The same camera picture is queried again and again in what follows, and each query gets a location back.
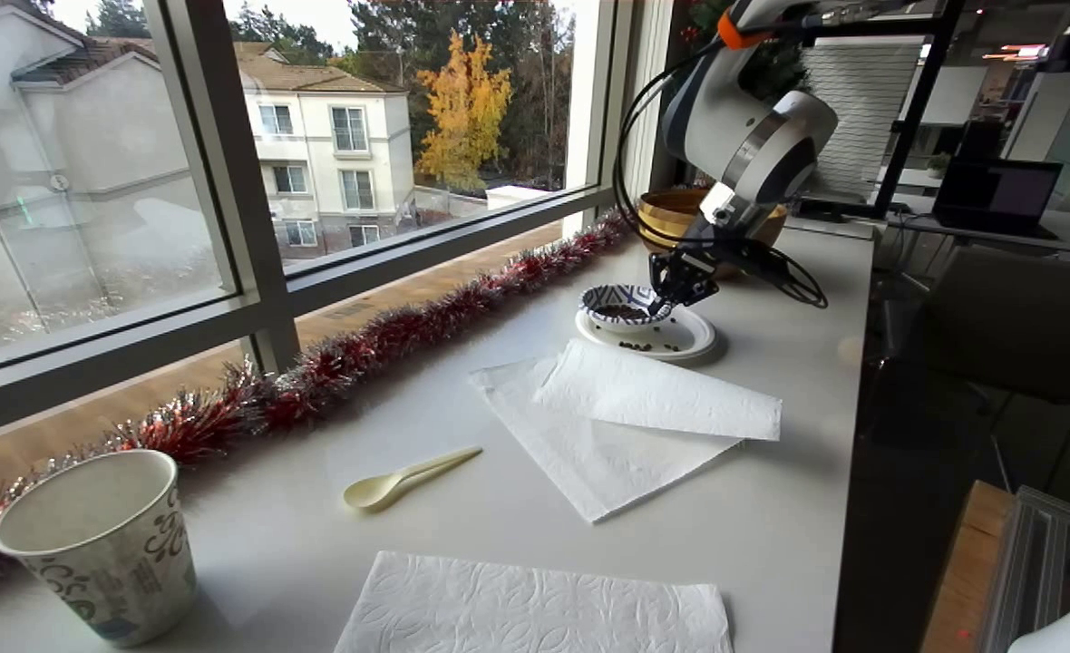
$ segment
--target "red tinsel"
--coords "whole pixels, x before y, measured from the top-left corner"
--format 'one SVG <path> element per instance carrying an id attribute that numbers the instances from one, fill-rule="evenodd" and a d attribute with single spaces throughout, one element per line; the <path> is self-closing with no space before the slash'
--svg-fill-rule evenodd
<path id="1" fill-rule="evenodd" d="M 545 291 L 547 281 L 586 269 L 593 257 L 606 253 L 629 236 L 629 221 L 622 213 L 609 213 L 571 244 L 519 253 L 500 272 L 462 287 L 445 301 L 437 301 L 430 309 L 402 309 L 378 319 L 364 332 L 333 336 L 309 350 L 303 367 L 288 372 L 263 378 L 251 368 L 229 368 L 219 403 L 200 403 L 198 390 L 184 390 L 143 421 L 117 424 L 97 446 L 53 458 L 37 471 L 25 471 L 9 490 L 0 490 L 0 513 L 34 481 L 95 453 L 166 449 L 179 463 L 204 463 L 224 459 L 233 449 L 254 438 L 280 438 L 305 424 L 328 421 L 351 397 L 364 380 L 383 378 L 392 367 L 453 336 L 466 336 L 472 327 L 493 319 L 499 309 L 505 309 L 510 301 Z"/>

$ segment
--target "paper cup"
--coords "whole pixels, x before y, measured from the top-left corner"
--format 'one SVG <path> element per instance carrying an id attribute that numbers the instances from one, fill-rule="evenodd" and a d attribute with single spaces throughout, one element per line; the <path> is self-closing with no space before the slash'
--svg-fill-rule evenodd
<path id="1" fill-rule="evenodd" d="M 157 449 L 72 463 L 0 513 L 0 551 L 114 646 L 148 640 L 198 599 L 176 478 L 179 463 Z"/>

